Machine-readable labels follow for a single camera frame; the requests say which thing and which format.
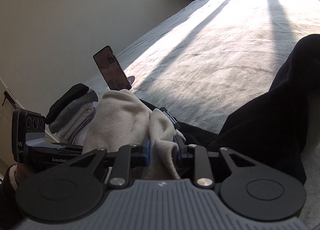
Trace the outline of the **folded clothes stack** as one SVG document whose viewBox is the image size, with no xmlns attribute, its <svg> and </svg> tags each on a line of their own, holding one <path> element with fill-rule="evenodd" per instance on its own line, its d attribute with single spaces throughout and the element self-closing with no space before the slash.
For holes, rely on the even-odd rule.
<svg viewBox="0 0 320 230">
<path fill-rule="evenodd" d="M 65 92 L 49 109 L 46 124 L 62 143 L 72 144 L 77 133 L 95 115 L 96 92 L 79 83 Z"/>
</svg>

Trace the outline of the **black smartphone on stand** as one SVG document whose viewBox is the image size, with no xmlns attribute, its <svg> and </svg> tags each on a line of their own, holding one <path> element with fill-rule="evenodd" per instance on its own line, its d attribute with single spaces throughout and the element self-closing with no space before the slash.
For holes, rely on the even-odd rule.
<svg viewBox="0 0 320 230">
<path fill-rule="evenodd" d="M 134 76 L 125 75 L 112 48 L 107 45 L 94 56 L 93 60 L 110 90 L 130 90 L 135 80 Z"/>
</svg>

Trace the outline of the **grey plush bed blanket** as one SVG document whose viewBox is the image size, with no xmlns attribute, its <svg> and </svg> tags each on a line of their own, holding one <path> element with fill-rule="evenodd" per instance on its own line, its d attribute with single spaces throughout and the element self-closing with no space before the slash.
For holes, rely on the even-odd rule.
<svg viewBox="0 0 320 230">
<path fill-rule="evenodd" d="M 119 60 L 184 134 L 300 179 L 319 225 L 319 0 L 197 0 Z"/>
</svg>

